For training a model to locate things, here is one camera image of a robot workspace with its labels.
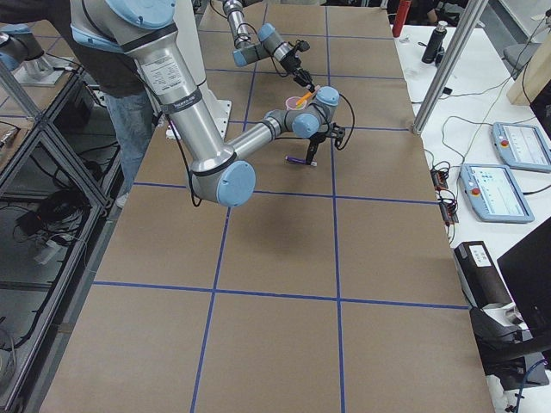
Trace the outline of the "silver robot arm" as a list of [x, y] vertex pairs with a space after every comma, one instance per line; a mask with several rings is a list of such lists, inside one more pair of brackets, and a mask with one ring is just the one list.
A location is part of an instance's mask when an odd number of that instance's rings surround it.
[[279, 77], [291, 77], [308, 92], [317, 90], [311, 73], [303, 68], [299, 56], [310, 49], [306, 40], [286, 41], [271, 23], [254, 28], [246, 21], [244, 10], [259, 1], [225, 0], [218, 3], [221, 10], [215, 8], [214, 1], [208, 2], [210, 8], [229, 25], [234, 45], [232, 56], [237, 67], [269, 59]]
[[178, 28], [173, 1], [72, 1], [71, 29], [82, 46], [106, 52], [124, 53], [135, 60], [146, 87], [157, 98], [175, 135], [193, 159], [187, 167], [193, 196], [225, 207], [237, 207], [250, 199], [256, 185], [253, 167], [246, 157], [283, 133], [294, 133], [309, 142], [305, 164], [311, 164], [319, 144], [332, 139], [341, 146], [345, 130], [332, 118], [339, 104], [338, 91], [316, 87], [310, 73], [301, 66], [298, 52], [308, 44], [286, 42], [269, 23], [257, 31], [252, 42], [244, 19], [247, 1], [225, 1], [238, 66], [272, 58], [300, 86], [313, 93], [313, 100], [301, 110], [273, 110], [250, 130], [225, 141], [208, 110], [199, 84], [176, 45]]

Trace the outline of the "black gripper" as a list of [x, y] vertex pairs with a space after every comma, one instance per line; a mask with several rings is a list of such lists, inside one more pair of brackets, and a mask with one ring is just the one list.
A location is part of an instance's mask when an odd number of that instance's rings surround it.
[[318, 147], [326, 139], [326, 132], [316, 132], [309, 138], [309, 146], [306, 151], [305, 164], [311, 164], [314, 161], [315, 155], [318, 151]]
[[309, 71], [302, 69], [301, 60], [296, 52], [291, 49], [282, 58], [282, 68], [288, 75], [294, 76], [294, 81], [308, 91], [315, 91], [313, 78]]

